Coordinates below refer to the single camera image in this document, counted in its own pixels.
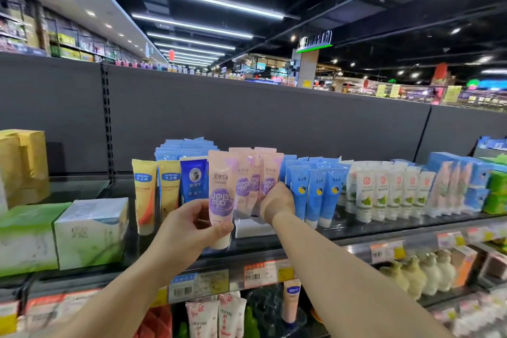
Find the person's left hand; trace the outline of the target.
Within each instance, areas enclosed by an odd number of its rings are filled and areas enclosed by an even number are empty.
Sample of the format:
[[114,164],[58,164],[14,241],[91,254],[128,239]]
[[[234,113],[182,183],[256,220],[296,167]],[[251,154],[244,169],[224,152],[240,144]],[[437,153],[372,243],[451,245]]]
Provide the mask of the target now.
[[151,244],[156,249],[156,261],[171,277],[188,269],[206,249],[194,244],[197,224],[212,224],[205,199],[192,200],[172,211]]

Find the pink tube with purple label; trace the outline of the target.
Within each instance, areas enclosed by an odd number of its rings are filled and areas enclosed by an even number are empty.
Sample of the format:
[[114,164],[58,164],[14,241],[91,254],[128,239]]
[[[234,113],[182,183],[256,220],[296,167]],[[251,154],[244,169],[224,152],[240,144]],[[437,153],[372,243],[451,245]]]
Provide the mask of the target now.
[[213,226],[233,226],[238,155],[228,151],[208,152],[209,218]]
[[229,152],[238,158],[234,210],[250,216],[250,190],[256,155],[251,148],[230,147]]
[[279,181],[280,167],[283,161],[283,153],[261,152],[261,175],[259,200],[263,200],[269,191]]
[[276,152],[276,149],[255,147],[253,151],[254,151],[254,159],[253,159],[254,162],[251,170],[250,193],[248,197],[248,210],[250,212],[250,215],[254,215],[255,208],[259,200],[260,179],[262,171],[261,154]]

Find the white shelf divider tray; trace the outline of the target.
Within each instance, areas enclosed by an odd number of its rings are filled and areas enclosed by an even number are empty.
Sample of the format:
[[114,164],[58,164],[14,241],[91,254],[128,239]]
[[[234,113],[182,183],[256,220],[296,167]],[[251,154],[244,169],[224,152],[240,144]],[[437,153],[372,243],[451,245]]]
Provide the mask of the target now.
[[261,220],[257,218],[235,219],[234,226],[236,239],[276,235],[276,232],[272,226],[261,222]]

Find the yellow price tag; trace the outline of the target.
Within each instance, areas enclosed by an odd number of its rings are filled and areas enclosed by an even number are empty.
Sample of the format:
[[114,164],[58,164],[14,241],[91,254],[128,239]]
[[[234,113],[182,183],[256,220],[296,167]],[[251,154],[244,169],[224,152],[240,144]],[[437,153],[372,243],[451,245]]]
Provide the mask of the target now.
[[278,283],[291,281],[296,278],[295,269],[288,259],[277,260],[275,266]]

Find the row of pink white tubes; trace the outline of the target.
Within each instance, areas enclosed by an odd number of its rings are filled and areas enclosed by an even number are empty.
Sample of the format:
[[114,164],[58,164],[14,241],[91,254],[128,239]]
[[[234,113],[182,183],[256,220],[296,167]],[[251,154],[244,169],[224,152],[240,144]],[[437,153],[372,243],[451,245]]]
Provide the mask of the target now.
[[239,291],[186,302],[189,338],[245,338],[246,305]]

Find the green bottle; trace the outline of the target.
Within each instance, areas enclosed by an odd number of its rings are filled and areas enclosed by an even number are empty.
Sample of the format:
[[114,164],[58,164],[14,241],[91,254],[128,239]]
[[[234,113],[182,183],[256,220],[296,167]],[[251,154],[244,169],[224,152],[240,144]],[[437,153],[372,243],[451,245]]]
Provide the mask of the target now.
[[253,316],[250,306],[245,307],[243,327],[243,338],[261,338],[257,319]]

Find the pink tube with blue label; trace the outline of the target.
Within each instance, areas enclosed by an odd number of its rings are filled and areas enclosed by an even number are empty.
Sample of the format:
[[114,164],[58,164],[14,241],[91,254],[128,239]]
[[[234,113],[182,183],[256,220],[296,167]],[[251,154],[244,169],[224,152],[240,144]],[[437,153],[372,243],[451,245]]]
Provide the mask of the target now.
[[288,325],[293,325],[296,322],[300,292],[301,281],[299,279],[283,282],[281,317]]

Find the row of white green-print tubes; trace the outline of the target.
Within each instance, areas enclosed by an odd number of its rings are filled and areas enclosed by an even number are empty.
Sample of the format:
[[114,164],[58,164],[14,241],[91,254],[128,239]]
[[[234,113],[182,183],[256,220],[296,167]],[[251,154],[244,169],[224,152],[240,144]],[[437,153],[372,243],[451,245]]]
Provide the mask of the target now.
[[345,161],[347,169],[338,205],[363,224],[421,220],[436,173],[404,159]]

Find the white and green tissue pack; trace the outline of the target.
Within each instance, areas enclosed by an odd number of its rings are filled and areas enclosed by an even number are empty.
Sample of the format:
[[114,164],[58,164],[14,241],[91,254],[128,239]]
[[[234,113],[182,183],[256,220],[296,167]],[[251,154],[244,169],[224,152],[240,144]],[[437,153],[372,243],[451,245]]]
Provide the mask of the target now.
[[61,271],[121,262],[128,198],[75,200],[54,222]]

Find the beige store column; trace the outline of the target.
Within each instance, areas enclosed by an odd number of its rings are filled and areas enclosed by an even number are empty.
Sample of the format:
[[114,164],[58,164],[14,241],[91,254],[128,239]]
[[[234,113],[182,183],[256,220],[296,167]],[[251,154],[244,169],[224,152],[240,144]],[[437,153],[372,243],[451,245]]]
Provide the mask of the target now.
[[315,73],[318,65],[320,50],[295,53],[295,60],[298,60],[299,71],[297,72],[298,88],[313,89],[315,82]]

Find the green lit hanging sign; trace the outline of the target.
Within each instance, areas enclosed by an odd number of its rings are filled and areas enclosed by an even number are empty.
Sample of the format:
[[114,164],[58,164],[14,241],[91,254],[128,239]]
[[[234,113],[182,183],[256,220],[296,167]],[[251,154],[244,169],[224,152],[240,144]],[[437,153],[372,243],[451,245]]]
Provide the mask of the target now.
[[300,39],[296,53],[305,53],[332,46],[332,30],[326,30],[312,36],[304,36]]

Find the row of orange shelf labels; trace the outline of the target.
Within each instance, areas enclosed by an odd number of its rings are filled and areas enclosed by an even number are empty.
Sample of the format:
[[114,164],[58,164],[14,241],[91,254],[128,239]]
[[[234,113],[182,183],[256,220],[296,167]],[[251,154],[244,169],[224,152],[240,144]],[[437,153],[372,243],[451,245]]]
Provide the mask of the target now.
[[0,336],[34,332],[68,321],[100,289],[32,297],[25,305],[21,300],[0,300]]

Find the orange and white carton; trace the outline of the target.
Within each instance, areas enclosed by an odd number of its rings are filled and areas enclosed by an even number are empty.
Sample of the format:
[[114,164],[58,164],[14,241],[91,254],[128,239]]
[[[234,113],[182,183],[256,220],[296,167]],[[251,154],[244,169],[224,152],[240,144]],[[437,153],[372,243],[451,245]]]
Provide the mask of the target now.
[[451,251],[451,264],[455,269],[453,288],[463,287],[470,276],[478,252],[469,246],[457,246]]

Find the yellow cardboard box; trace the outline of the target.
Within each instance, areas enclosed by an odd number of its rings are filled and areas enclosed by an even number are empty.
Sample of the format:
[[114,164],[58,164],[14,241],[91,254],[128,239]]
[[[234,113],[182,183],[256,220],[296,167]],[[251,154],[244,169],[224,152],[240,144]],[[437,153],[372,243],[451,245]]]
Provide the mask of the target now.
[[49,196],[45,132],[0,130],[0,214]]

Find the background shelves of goods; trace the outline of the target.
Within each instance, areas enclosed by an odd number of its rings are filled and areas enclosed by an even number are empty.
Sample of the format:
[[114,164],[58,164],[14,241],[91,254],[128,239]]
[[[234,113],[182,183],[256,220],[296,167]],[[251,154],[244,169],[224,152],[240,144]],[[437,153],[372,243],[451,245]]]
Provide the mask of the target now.
[[0,53],[171,71],[45,7],[38,0],[0,0]]

